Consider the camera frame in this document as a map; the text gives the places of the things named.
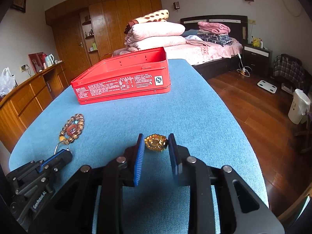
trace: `wooden desk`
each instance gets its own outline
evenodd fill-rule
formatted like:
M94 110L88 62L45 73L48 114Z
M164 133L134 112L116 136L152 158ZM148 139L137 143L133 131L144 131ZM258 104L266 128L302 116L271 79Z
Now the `wooden desk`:
M64 70L64 62L55 64L21 83L0 102L0 140L9 152L38 115L68 87Z

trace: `bead bracelet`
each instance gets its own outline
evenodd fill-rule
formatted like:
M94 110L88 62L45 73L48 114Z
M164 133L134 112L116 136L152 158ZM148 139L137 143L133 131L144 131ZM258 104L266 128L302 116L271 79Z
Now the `bead bracelet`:
M60 132L60 142L65 141L66 144L73 143L81 135L84 124L85 119L83 117L83 114L77 113L75 114L75 116L71 116L71 118L65 123L62 131Z

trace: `blue tablecloth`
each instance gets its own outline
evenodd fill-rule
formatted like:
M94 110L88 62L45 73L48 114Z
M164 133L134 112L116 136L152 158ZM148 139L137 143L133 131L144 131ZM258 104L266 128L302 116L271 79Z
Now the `blue tablecloth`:
M58 96L29 126L16 144L10 170L49 158L65 122L85 116L80 138L70 145L73 160L62 171L56 189L88 164L106 165L135 145L139 133L174 133L177 144L207 165L232 166L268 205L266 187L254 151L240 126L209 84L185 60L169 60L171 91L79 105L72 87ZM124 188L126 233L187 233L189 189L173 187L168 150L145 151L139 186ZM220 232L214 195L216 232Z

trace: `wooden floor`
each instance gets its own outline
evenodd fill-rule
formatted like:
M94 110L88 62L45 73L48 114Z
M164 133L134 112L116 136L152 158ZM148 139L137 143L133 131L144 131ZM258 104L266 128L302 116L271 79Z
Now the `wooden floor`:
M312 155L298 153L304 138L293 136L300 125L288 118L292 96L280 88L275 94L261 89L257 86L261 79L232 71L208 83L252 145L263 172L270 208L279 216L307 187Z

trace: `wooden shelf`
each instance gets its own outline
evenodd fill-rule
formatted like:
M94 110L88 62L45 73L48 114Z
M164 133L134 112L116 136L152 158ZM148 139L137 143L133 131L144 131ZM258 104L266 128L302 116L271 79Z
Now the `wooden shelf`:
M95 52L95 51L97 51L97 49L95 49L95 50L93 50L93 51L88 51L88 53L93 53L93 52Z
M85 37L85 39L89 39L89 38L91 38L91 37L93 37L93 36L94 36L94 34L89 35L88 37Z
M83 26L91 24L91 19L82 23Z

